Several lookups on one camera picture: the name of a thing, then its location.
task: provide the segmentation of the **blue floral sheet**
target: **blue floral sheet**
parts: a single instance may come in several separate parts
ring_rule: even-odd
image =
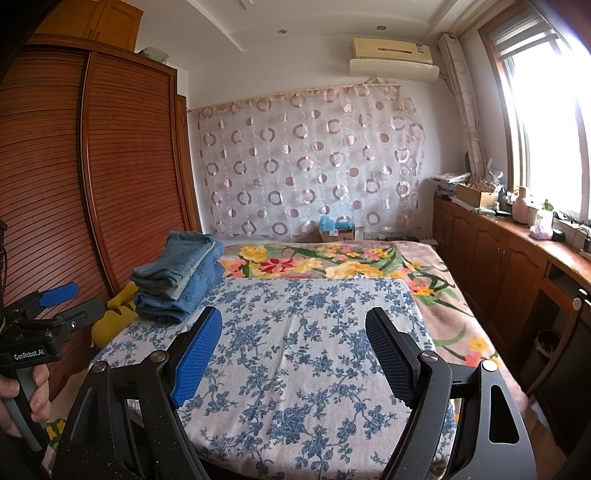
[[[365,315],[380,306],[398,330],[434,349],[407,285],[227,279],[203,300],[208,305],[222,312],[222,337],[196,396],[179,409],[198,454],[253,478],[379,477],[410,411],[392,395]],[[137,320],[96,359],[139,362],[168,347],[200,312],[181,325]],[[455,430],[450,404],[434,477],[443,474]]]

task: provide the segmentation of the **gray handle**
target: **gray handle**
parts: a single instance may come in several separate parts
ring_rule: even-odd
[[[22,392],[27,397],[27,400],[31,400],[31,397],[35,393],[37,386],[33,381],[33,368],[26,367],[17,370],[18,381],[21,384]],[[33,432],[29,428],[26,419],[22,416],[21,410],[18,408],[17,402],[14,398],[3,398],[2,401],[6,405],[9,415],[12,421],[17,426],[18,431],[25,439],[27,445],[33,452],[40,452],[42,450],[41,445],[33,435]]]

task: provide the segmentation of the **curtain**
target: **curtain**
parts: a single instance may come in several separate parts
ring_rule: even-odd
[[[470,169],[473,175],[484,177],[485,160],[478,134],[478,106],[466,57],[456,37],[444,33],[439,38],[438,45],[462,116]]]
[[[321,215],[404,231],[418,209],[424,131],[400,85],[354,85],[199,109],[210,211],[222,237],[289,239]]]

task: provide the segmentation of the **wooden countertop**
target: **wooden countertop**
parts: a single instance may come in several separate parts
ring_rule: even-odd
[[[554,265],[576,280],[591,293],[591,262],[570,249],[570,245],[551,240],[536,240],[530,237],[529,227],[519,225],[510,219],[479,215],[482,219],[527,240],[539,248]]]

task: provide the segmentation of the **stack of folded jeans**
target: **stack of folded jeans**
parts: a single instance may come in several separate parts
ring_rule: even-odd
[[[134,295],[136,312],[151,320],[185,321],[220,283],[222,254],[223,244],[211,235],[170,232],[158,260],[134,268],[129,276],[139,287]]]

